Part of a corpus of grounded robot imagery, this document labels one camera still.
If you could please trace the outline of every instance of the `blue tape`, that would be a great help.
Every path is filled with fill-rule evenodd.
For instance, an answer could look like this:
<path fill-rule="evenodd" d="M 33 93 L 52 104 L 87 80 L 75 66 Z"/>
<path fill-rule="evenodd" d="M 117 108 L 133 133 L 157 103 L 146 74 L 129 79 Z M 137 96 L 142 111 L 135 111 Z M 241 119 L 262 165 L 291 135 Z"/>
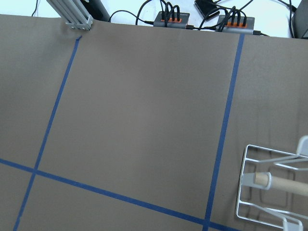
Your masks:
<path fill-rule="evenodd" d="M 64 74 L 64 77 L 63 77 L 63 80 L 62 80 L 62 83 L 61 83 L 61 86 L 60 86 L 60 89 L 59 89 L 59 92 L 58 92 L 56 101 L 55 101 L 55 103 L 54 103 L 54 107 L 53 107 L 53 109 L 52 109 L 52 113 L 51 113 L 51 116 L 50 116 L 50 119 L 49 119 L 49 122 L 48 122 L 48 125 L 47 125 L 47 128 L 46 128 L 46 132 L 45 132 L 45 135 L 44 135 L 44 138 L 43 138 L 43 141 L 42 141 L 42 145 L 41 145 L 41 147 L 40 147 L 40 149 L 39 149 L 39 153 L 38 153 L 37 160 L 36 160 L 36 162 L 35 162 L 34 170 L 33 170 L 33 172 L 32 172 L 32 175 L 31 175 L 31 178 L 30 178 L 30 181 L 29 181 L 29 184 L 28 184 L 28 187 L 27 187 L 27 190 L 26 190 L 26 193 L 25 193 L 23 202 L 22 202 L 22 204 L 21 204 L 21 207 L 20 207 L 20 210 L 19 210 L 19 213 L 18 213 L 16 222 L 15 222 L 15 225 L 14 225 L 14 228 L 13 228 L 14 231 L 17 231 L 17 229 L 18 229 L 18 226 L 19 226 L 19 223 L 20 223 L 20 218 L 22 217 L 23 212 L 24 212 L 24 209 L 25 209 L 25 206 L 26 206 L 26 204 L 27 204 L 28 197 L 29 197 L 29 195 L 30 195 L 30 191 L 31 191 L 31 188 L 32 188 L 34 179 L 35 179 L 36 171 L 37 171 L 37 169 L 38 169 L 38 167 L 39 167 L 41 158 L 42 158 L 42 156 L 43 156 L 43 152 L 44 152 L 44 149 L 45 149 L 45 145 L 46 145 L 46 142 L 47 142 L 47 138 L 48 138 L 49 132 L 50 132 L 50 130 L 51 130 L 51 126 L 52 126 L 52 123 L 53 123 L 53 119 L 54 119 L 54 116 L 55 116 L 55 114 L 56 114 L 56 111 L 57 111 L 57 108 L 58 108 L 58 105 L 59 105 L 59 102 L 60 102 L 60 98 L 61 98 L 61 96 L 62 96 L 62 92 L 63 92 L 63 90 L 64 90 L 64 86 L 65 86 L 65 83 L 66 83 L 66 80 L 67 80 L 69 71 L 70 71 L 70 69 L 71 69 L 71 66 L 72 66 L 74 57 L 75 57 L 75 55 L 76 55 L 76 52 L 77 52 L 77 48 L 78 48 L 78 44 L 79 44 L 79 40 L 80 40 L 80 39 L 81 39 L 81 36 L 78 37 L 78 38 L 76 39 L 76 41 L 75 41 L 74 49 L 73 49 L 71 58 L 70 58 L 70 60 L 69 60 L 69 63 L 68 63 L 68 65 L 67 65 L 67 68 L 66 68 L 66 71 L 65 71 L 65 74 Z"/>
<path fill-rule="evenodd" d="M 239 231 L 239 230 L 236 230 L 236 229 L 224 226 L 224 225 L 220 225 L 214 222 L 210 222 L 210 227 L 216 230 L 221 230 L 221 231 Z"/>
<path fill-rule="evenodd" d="M 20 164 L 17 164 L 17 163 L 8 161 L 8 160 L 4 160 L 4 159 L 1 159 L 1 158 L 0 158 L 0 163 L 7 165 L 7 166 L 17 168 L 17 169 L 20 169 L 20 170 L 23 170 L 23 171 L 26 171 L 26 172 L 33 172 L 33 168 L 26 167 L 26 166 L 23 166 L 23 165 L 20 165 Z"/>
<path fill-rule="evenodd" d="M 80 182 L 77 182 L 77 181 L 74 181 L 74 180 L 69 180 L 69 179 L 59 177 L 59 176 L 56 176 L 56 175 L 53 175 L 53 174 L 50 174 L 50 173 L 46 173 L 46 172 L 43 172 L 43 171 L 38 170 L 37 174 L 40 175 L 40 176 L 52 179 L 52 180 L 56 180 L 56 181 L 59 181 L 59 182 L 65 183 L 65 184 L 72 185 L 74 187 L 82 188 L 82 189 L 85 189 L 85 190 L 88 190 L 88 191 L 91 191 L 91 192 L 94 192 L 94 193 L 98 193 L 98 194 L 101 194 L 101 195 L 104 195 L 104 196 L 112 197 L 112 198 L 115 198 L 115 199 L 120 200 L 120 201 L 124 201 L 124 202 L 130 203 L 130 204 L 138 205 L 138 206 L 141 206 L 141 207 L 144 207 L 144 208 L 148 208 L 150 210 L 154 210 L 154 211 L 157 211 L 157 212 L 160 212 L 160 213 L 164 213 L 164 214 L 167 214 L 167 215 L 170 215 L 170 216 L 173 216 L 173 217 L 177 217 L 177 218 L 180 218 L 180 219 L 183 219 L 183 220 L 191 221 L 193 223 L 197 223 L 197 224 L 200 224 L 200 225 L 203 224 L 203 219 L 201 219 L 201 218 L 196 218 L 196 217 L 193 217 L 193 216 L 190 216 L 190 215 L 187 215 L 187 214 L 184 214 L 184 213 L 180 213 L 180 212 L 168 209 L 168 208 L 153 205 L 153 204 L 150 204 L 150 203 L 147 203 L 147 202 L 144 202 L 144 201 L 133 199 L 133 198 L 123 196 L 123 195 L 120 195 L 120 194 L 117 194 L 117 193 L 114 193 L 114 192 L 110 192 L 110 191 L 107 191 L 107 190 L 104 190 L 104 189 L 96 188 L 94 186 L 83 184 L 83 183 L 80 183 Z"/>
<path fill-rule="evenodd" d="M 226 138 L 229 115 L 230 115 L 230 110 L 231 110 L 231 105 L 232 105 L 237 72 L 239 69 L 239 64 L 240 64 L 240 59 L 241 59 L 241 54 L 242 54 L 243 43 L 244 43 L 244 34 L 241 34 L 238 45 L 237 45 L 235 61 L 233 65 L 233 71 L 232 71 L 229 92 L 228 92 L 228 97 L 227 97 L 227 102 L 226 102 L 225 114 L 224 114 L 222 125 L 221 125 L 220 137 L 219 137 L 219 142 L 218 142 L 218 147 L 217 147 L 217 154 L 216 154 L 212 181 L 211 181 L 211 187 L 210 187 L 210 192 L 208 195 L 208 200 L 207 200 L 207 205 L 206 205 L 205 219 L 204 219 L 204 224 L 203 224 L 203 229 L 202 229 L 203 231 L 207 231 L 208 227 L 210 226 L 210 219 L 212 215 L 212 208 L 213 208 L 214 196 L 215 196 L 216 185 L 217 185 L 217 180 L 218 180 L 219 167 L 220 167 L 220 162 L 221 162 L 221 157 L 222 157 L 222 152 L 223 152 L 223 146 L 224 146 L 224 142 Z"/>
<path fill-rule="evenodd" d="M 63 178 L 63 177 L 59 177 L 59 176 L 56 176 L 54 174 L 50 174 L 50 173 L 43 172 L 43 171 L 40 171 L 40 170 L 35 170 L 33 168 L 26 167 L 26 166 L 23 166 L 23 165 L 20 165 L 20 164 L 16 164 L 14 162 L 7 161 L 7 160 L 1 159 L 1 158 L 0 158 L 0 163 L 7 165 L 7 166 L 14 167 L 16 169 L 23 170 L 23 171 L 35 172 L 36 175 L 39 175 L 39 176 L 42 176 L 42 177 L 45 177 L 45 178 L 49 178 L 51 180 L 56 180 L 58 182 L 69 184 L 69 185 L 72 185 L 74 187 L 82 188 L 82 189 L 87 190 L 87 191 L 91 191 L 91 192 L 98 193 L 98 194 L 101 194 L 101 195 L 104 195 L 104 196 L 112 197 L 112 198 L 115 198 L 117 200 L 121 200 L 121 201 L 130 203 L 130 204 L 134 204 L 134 205 L 138 205 L 138 206 L 141 206 L 141 207 L 144 207 L 144 208 L 148 208 L 150 210 L 154 210 L 154 211 L 157 211 L 159 213 L 163 213 L 163 214 L 166 214 L 166 215 L 170 215 L 170 216 L 173 216 L 173 217 L 184 219 L 184 220 L 187 220 L 187 221 L 199 224 L 199 225 L 202 225 L 203 222 L 204 222 L 204 220 L 200 219 L 200 218 L 196 218 L 196 217 L 184 214 L 184 213 L 180 213 L 180 212 L 177 212 L 177 211 L 174 211 L 174 210 L 171 210 L 171 209 L 167 209 L 167 208 L 164 208 L 164 207 L 161 207 L 161 206 L 153 205 L 153 204 L 150 204 L 150 203 L 147 203 L 147 202 L 139 201 L 139 200 L 127 197 L 127 196 L 123 196 L 123 195 L 120 195 L 120 194 L 117 194 L 117 193 L 114 193 L 114 192 L 110 192 L 110 191 L 107 191 L 107 190 L 104 190 L 104 189 L 100 189 L 100 188 L 93 187 L 93 186 L 90 186 L 90 185 L 87 185 L 87 184 L 83 184 L 83 183 L 80 183 L 80 182 L 77 182 L 77 181 L 74 181 L 74 180 L 69 180 L 69 179 L 66 179 L 66 178 Z M 219 224 L 216 224 L 214 222 L 210 222 L 210 227 L 218 229 L 218 230 L 222 230 L 222 231 L 237 231 L 235 229 L 232 229 L 232 228 L 229 228 L 229 227 L 226 227 L 226 226 L 223 226 L 223 225 L 219 225 Z"/>

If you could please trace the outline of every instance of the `black cable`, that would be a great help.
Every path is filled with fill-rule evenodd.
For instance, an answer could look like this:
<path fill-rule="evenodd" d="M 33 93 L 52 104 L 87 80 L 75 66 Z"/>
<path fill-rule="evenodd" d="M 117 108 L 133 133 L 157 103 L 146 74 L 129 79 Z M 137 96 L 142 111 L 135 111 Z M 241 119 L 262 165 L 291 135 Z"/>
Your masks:
<path fill-rule="evenodd" d="M 263 36 L 268 36 L 268 35 L 266 35 L 266 34 L 263 34 L 261 31 L 259 31 L 259 30 L 254 30 L 253 31 L 253 35 L 263 35 Z"/>
<path fill-rule="evenodd" d="M 240 10 L 235 9 L 235 11 L 233 12 L 232 17 L 231 17 L 232 18 L 232 22 L 231 23 L 233 25 L 236 14 L 237 14 L 236 26 L 240 26 L 240 22 L 241 22 L 241 12 L 240 12 Z"/>
<path fill-rule="evenodd" d="M 119 13 L 119 12 L 126 12 L 126 13 L 129 13 L 129 14 L 133 15 L 136 19 L 142 21 L 143 23 L 153 25 L 153 22 L 151 22 L 151 21 L 144 21 L 144 20 L 142 20 L 142 19 L 140 19 L 140 18 L 137 18 L 137 16 L 134 15 L 132 12 L 129 12 L 129 11 L 126 11 L 126 10 L 119 10 L 119 11 L 113 12 L 113 14 L 110 16 L 108 22 L 111 22 L 111 18 L 112 18 L 116 13 Z"/>
<path fill-rule="evenodd" d="M 152 0 L 147 0 L 147 1 L 145 1 L 145 2 L 141 5 L 141 7 L 139 8 L 138 14 L 137 14 L 137 16 L 136 16 L 135 25 L 138 25 L 138 18 L 140 17 L 140 14 L 141 14 L 142 9 L 143 9 L 144 6 L 145 6 L 146 4 L 148 4 L 150 1 L 152 1 Z M 165 2 L 164 0 L 160 0 L 160 4 L 161 4 L 161 5 L 162 5 L 162 3 L 166 5 L 166 2 Z"/>
<path fill-rule="evenodd" d="M 229 13 L 227 15 L 225 15 L 225 18 L 222 20 L 222 22 L 220 23 L 220 26 L 218 28 L 218 32 L 222 32 L 223 28 L 225 27 L 225 25 L 227 24 L 229 18 L 231 17 L 231 14 L 236 10 L 236 7 L 233 6 L 231 8 L 231 10 L 229 11 Z"/>
<path fill-rule="evenodd" d="M 139 16 L 140 16 L 140 13 L 141 13 L 143 7 L 144 7 L 146 4 L 148 4 L 150 1 L 152 1 L 152 0 L 147 0 L 147 1 L 145 1 L 145 2 L 141 5 L 141 7 L 140 7 L 140 9 L 139 9 L 139 11 L 138 11 L 138 14 L 137 14 L 137 16 L 136 16 L 136 23 L 135 23 L 135 25 L 138 25 L 138 19 L 139 19 Z"/>
<path fill-rule="evenodd" d="M 163 12 L 163 11 L 164 11 L 163 2 L 162 2 L 162 0 L 160 0 L 159 2 L 160 2 L 160 5 L 161 5 L 161 7 L 162 7 L 162 12 Z"/>
<path fill-rule="evenodd" d="M 290 30 L 291 37 L 294 38 L 294 34 L 293 34 L 293 31 L 292 31 L 291 23 L 292 23 L 292 7 L 290 7 L 289 30 Z"/>
<path fill-rule="evenodd" d="M 175 5 L 171 8 L 170 12 L 171 12 L 171 16 L 172 16 L 172 20 L 175 20 L 175 9 L 177 9 L 177 21 L 180 21 L 180 7 L 178 5 Z"/>
<path fill-rule="evenodd" d="M 282 4 L 286 5 L 287 7 L 289 7 L 289 4 L 286 3 L 286 2 L 284 2 L 284 1 L 282 1 L 282 0 L 277 0 L 277 1 L 279 1 L 279 2 L 281 2 Z"/>
<path fill-rule="evenodd" d="M 206 26 L 206 27 L 202 27 L 202 28 L 198 28 L 198 27 L 193 27 L 194 30 L 216 30 L 215 26 Z"/>
<path fill-rule="evenodd" d="M 165 17 L 165 27 L 168 27 L 168 21 L 170 19 L 170 15 L 172 14 L 172 18 L 174 17 L 174 8 L 172 6 L 172 4 L 168 1 L 165 4 L 165 12 L 164 12 L 164 17 Z"/>
<path fill-rule="evenodd" d="M 39 0 L 37 0 L 37 3 L 35 4 L 35 10 L 34 10 L 33 13 L 31 14 L 31 17 L 33 17 L 33 15 L 35 14 L 35 12 L 36 12 L 37 9 L 38 9 L 38 1 L 39 1 Z"/>
<path fill-rule="evenodd" d="M 252 3 L 252 1 L 253 1 L 253 0 L 250 0 L 248 3 L 246 3 L 242 8 L 240 8 L 240 11 L 241 11 L 242 9 L 244 9 L 246 6 L 248 6 L 250 3 Z"/>
<path fill-rule="evenodd" d="M 219 11 L 219 10 L 224 10 L 224 11 L 225 11 L 225 14 L 228 14 L 228 11 L 227 11 L 227 9 L 226 9 L 225 7 L 218 7 L 218 8 L 212 9 L 212 10 L 211 10 L 210 12 L 208 12 L 208 13 L 205 15 L 205 17 L 203 18 L 203 20 L 202 20 L 202 22 L 201 22 L 201 24 L 200 24 L 200 26 L 199 26 L 199 30 L 201 30 L 201 28 L 202 28 L 204 22 L 206 21 L 207 17 L 208 17 L 210 14 L 215 13 L 216 11 Z"/>
<path fill-rule="evenodd" d="M 231 10 L 230 7 L 225 7 L 225 6 L 217 5 L 214 2 L 208 2 L 208 3 L 211 4 L 211 5 L 217 6 L 217 7 L 221 7 L 221 8 L 227 9 L 227 10 Z M 242 10 L 240 10 L 240 12 L 244 15 L 244 17 L 247 17 L 246 14 Z"/>

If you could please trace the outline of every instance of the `metal bracket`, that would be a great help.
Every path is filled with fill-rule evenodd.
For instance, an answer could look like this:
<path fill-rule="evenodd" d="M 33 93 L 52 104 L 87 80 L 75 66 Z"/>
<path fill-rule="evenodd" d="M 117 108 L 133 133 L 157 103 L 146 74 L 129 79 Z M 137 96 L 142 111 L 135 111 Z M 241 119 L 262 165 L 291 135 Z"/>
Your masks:
<path fill-rule="evenodd" d="M 72 29 L 90 30 L 93 17 L 80 0 L 47 0 Z"/>

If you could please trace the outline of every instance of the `wooden rod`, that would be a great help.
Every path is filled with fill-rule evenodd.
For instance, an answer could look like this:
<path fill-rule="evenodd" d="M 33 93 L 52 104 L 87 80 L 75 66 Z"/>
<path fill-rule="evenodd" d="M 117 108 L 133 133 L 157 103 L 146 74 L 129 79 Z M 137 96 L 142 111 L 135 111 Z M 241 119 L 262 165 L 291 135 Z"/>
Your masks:
<path fill-rule="evenodd" d="M 262 172 L 256 172 L 254 183 L 266 187 L 269 183 L 269 176 Z M 270 188 L 308 196 L 308 184 L 280 177 L 271 176 Z"/>

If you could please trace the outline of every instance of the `black device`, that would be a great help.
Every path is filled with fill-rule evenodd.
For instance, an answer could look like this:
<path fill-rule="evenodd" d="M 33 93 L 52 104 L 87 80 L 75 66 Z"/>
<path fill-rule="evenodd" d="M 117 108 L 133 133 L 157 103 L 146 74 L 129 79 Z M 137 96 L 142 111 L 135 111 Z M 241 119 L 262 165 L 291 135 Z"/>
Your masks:
<path fill-rule="evenodd" d="M 214 4 L 213 0 L 196 0 L 194 1 L 195 6 L 202 14 L 203 18 L 211 12 L 215 11 L 217 6 Z M 208 17 L 206 17 L 205 20 L 210 20 L 211 18 L 214 18 L 215 16 L 219 15 L 219 10 L 216 12 L 211 13 Z"/>
<path fill-rule="evenodd" d="M 110 16 L 100 0 L 80 1 L 94 19 L 108 22 Z"/>
<path fill-rule="evenodd" d="M 292 17 L 294 37 L 308 39 L 308 0 L 302 0 Z"/>

